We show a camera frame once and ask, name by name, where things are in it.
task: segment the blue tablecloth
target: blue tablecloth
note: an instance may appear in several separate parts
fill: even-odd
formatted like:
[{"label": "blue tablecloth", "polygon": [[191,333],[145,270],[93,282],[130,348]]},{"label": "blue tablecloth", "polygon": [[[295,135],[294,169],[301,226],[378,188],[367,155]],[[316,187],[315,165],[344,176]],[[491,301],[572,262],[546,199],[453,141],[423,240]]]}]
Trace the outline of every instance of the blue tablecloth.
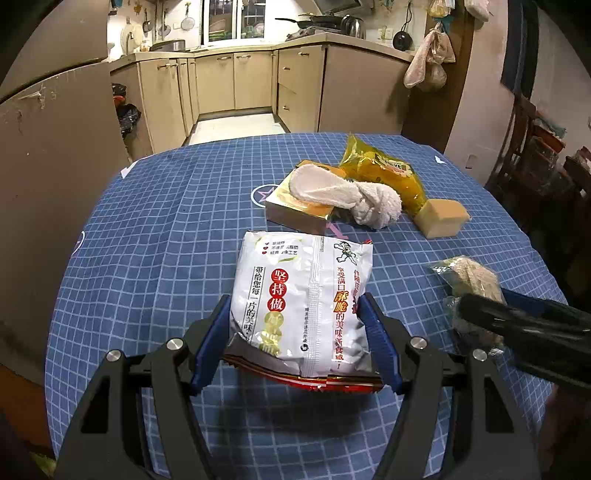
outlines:
[{"label": "blue tablecloth", "polygon": [[[564,301],[528,238],[448,159],[403,137],[361,137],[411,162],[429,197],[459,200],[472,216],[457,237],[432,241],[405,215],[378,232],[337,223],[352,241],[373,241],[368,291],[385,313],[403,320],[411,334],[453,348],[441,305],[446,289],[428,264],[460,254],[495,270],[505,288]],[[282,229],[267,223],[251,199],[260,201],[272,187],[253,189],[279,183],[305,158],[337,164],[345,142],[346,135],[327,133],[212,142],[154,155],[125,179],[117,175],[72,254],[51,323],[46,396],[56,453],[105,352],[145,353],[182,336],[232,292],[246,230]],[[508,354],[499,369],[535,430],[550,385],[507,360]],[[441,465],[449,402],[444,390],[426,473]],[[388,387],[373,395],[311,393],[220,364],[213,384],[193,403],[212,455],[229,478],[359,480],[371,478],[379,463],[401,397]],[[144,406],[155,471],[166,473],[149,390]]]}]

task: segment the table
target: table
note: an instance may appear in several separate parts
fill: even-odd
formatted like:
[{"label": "table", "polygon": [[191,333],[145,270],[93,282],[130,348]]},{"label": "table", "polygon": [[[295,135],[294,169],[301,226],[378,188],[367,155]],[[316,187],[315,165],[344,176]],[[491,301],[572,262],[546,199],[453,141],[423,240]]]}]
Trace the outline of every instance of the table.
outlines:
[{"label": "table", "polygon": [[[429,197],[459,200],[472,216],[457,237],[432,241],[406,215],[378,232],[336,224],[351,241],[371,238],[368,291],[412,335],[453,349],[441,302],[446,288],[428,265],[460,254],[495,270],[505,288],[564,301],[529,239],[448,159],[403,137],[361,138],[411,162]],[[46,396],[56,453],[104,354],[112,348],[146,353],[207,316],[222,294],[232,292],[245,231],[283,228],[267,224],[251,197],[259,203],[272,190],[267,185],[279,183],[302,159],[337,164],[345,143],[346,135],[330,133],[211,142],[154,155],[124,179],[117,175],[72,254],[51,323]],[[265,187],[253,193],[259,186]],[[499,370],[535,430],[551,385],[514,370],[508,360],[507,353]],[[401,397],[389,387],[372,395],[307,392],[220,364],[213,384],[193,404],[228,478],[360,480],[371,478],[379,463]],[[449,406],[444,389],[426,473],[440,468]],[[144,409],[155,471],[166,473],[149,391]]]}]

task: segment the black plastic bag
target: black plastic bag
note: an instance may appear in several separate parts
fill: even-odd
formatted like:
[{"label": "black plastic bag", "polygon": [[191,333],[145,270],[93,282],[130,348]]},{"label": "black plastic bag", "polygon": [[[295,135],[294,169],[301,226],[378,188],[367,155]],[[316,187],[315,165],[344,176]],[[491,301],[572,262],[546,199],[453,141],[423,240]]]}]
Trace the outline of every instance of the black plastic bag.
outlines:
[{"label": "black plastic bag", "polygon": [[127,87],[120,83],[111,83],[111,88],[113,89],[113,96],[124,97],[127,92]]},{"label": "black plastic bag", "polygon": [[133,131],[135,124],[142,117],[142,112],[133,103],[126,103],[117,107],[117,117],[123,138]]}]

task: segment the window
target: window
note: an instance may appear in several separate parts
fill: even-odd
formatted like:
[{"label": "window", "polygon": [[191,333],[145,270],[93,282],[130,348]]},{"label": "window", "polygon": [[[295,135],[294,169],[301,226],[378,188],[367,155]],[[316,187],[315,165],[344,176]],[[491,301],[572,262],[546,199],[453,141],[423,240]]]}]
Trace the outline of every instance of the window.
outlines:
[{"label": "window", "polygon": [[264,38],[265,0],[204,0],[205,43]]}]

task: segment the towel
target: towel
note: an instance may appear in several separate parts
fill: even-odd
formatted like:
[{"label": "towel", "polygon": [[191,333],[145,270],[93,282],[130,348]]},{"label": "towel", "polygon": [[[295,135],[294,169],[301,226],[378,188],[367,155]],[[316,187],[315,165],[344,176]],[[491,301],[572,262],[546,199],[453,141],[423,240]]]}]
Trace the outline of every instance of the towel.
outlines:
[{"label": "towel", "polygon": [[379,230],[400,217],[402,202],[388,185],[347,181],[316,165],[302,165],[290,178],[290,193],[302,202],[351,210],[360,225]]}]

